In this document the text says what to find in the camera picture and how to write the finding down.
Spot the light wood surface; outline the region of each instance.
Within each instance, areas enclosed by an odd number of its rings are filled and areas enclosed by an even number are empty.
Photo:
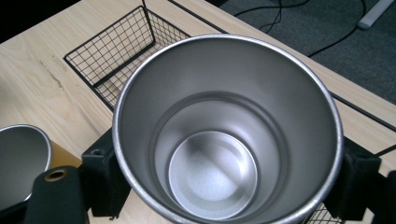
[[[274,44],[310,67],[327,88],[369,113],[396,126],[396,105],[340,77],[294,49],[274,40],[204,0],[177,0],[230,34]],[[139,0],[82,0],[0,45],[0,128],[29,123],[80,158],[112,125],[111,111],[98,99],[63,56],[135,7]],[[148,8],[189,35],[216,34],[166,0],[147,0]],[[345,136],[376,153],[396,144],[396,132],[336,102]],[[381,173],[396,169],[392,152],[383,157]],[[167,223],[131,191],[120,218],[92,217],[91,223]]]

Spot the wire grid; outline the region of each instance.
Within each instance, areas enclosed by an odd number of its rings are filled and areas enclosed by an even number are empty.
[[[147,57],[187,37],[152,11],[137,7],[64,60],[113,110],[124,83]]]
[[[326,209],[326,206],[321,203],[307,220],[302,222],[303,224],[343,224],[344,221],[338,217],[332,217],[330,212]]]

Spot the wire basket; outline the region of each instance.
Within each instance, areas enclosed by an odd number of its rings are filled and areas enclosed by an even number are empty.
[[[64,56],[66,63],[114,110],[134,70],[158,50],[190,37],[146,7],[137,7]],[[304,224],[343,223],[323,204]]]

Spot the gray carpet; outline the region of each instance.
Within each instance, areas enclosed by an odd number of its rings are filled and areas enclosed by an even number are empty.
[[[290,6],[305,0],[283,0]],[[364,0],[366,11],[376,0]],[[262,6],[278,6],[277,0],[228,0],[220,8],[234,15]],[[362,16],[361,0],[311,0],[299,7],[282,8],[281,21],[268,35],[304,55],[322,49],[348,34]],[[251,11],[238,16],[260,29],[272,23],[277,8]],[[261,28],[265,33],[271,26]],[[358,29],[341,43],[311,57],[318,63],[396,104],[396,3],[369,30]]]

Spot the black wire basket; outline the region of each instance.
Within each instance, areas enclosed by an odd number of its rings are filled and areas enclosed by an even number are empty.
[[[137,7],[64,56],[67,64],[113,110],[125,81],[158,50],[190,37],[146,7]],[[322,203],[302,223],[343,223]]]

